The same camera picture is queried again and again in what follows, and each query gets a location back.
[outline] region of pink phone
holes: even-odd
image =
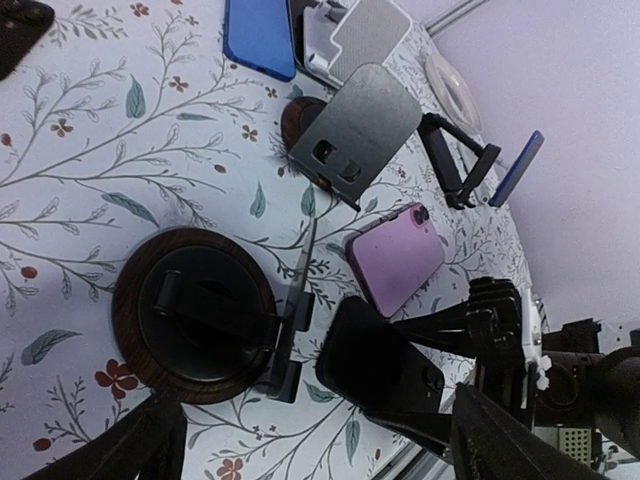
[[[391,317],[444,263],[444,249],[422,204],[405,207],[347,244],[369,300]]]

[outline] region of smartphone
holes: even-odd
[[[347,259],[368,300],[393,316],[444,263],[444,248],[419,203],[347,243]]]
[[[296,75],[288,0],[227,0],[224,54],[278,80]]]
[[[516,185],[524,175],[524,172],[527,171],[529,165],[531,165],[531,162],[543,143],[544,137],[542,134],[538,130],[533,132],[533,135],[531,135],[531,138],[525,145],[524,150],[522,150],[520,156],[509,169],[507,176],[504,177],[500,185],[498,185],[496,193],[494,193],[493,197],[489,200],[489,205],[492,207],[501,207],[504,205],[504,202],[507,201],[507,198],[509,198],[513,189],[516,188]]]

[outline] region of phone back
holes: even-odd
[[[296,74],[288,0],[227,0],[224,53],[279,80]]]
[[[370,300],[387,318],[444,262],[442,243],[420,204],[356,237],[347,250]]]

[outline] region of black phone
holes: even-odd
[[[0,80],[18,66],[53,24],[55,12],[31,0],[0,0]]]
[[[304,68],[304,9],[318,5],[317,0],[289,0],[291,30],[293,32],[293,48],[296,64],[302,71]]]

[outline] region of table surface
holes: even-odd
[[[446,263],[398,318],[467,296],[470,278],[530,283],[507,208],[446,208],[416,135],[361,199],[362,211],[310,186],[287,161],[280,114],[329,92],[299,74],[282,83],[221,53],[222,1],[52,2],[52,30],[0,83],[0,465],[18,479],[88,442],[148,395],[112,336],[110,291],[126,259],[161,229],[197,226],[235,239],[283,298],[301,232],[318,219],[309,287],[317,294],[294,405],[247,391],[185,406],[185,479],[370,478],[404,439],[322,387],[313,365],[336,304],[357,292],[345,235],[423,202]],[[440,111],[414,27],[387,62]],[[495,185],[490,174],[488,181]],[[427,352],[447,392],[470,363]]]

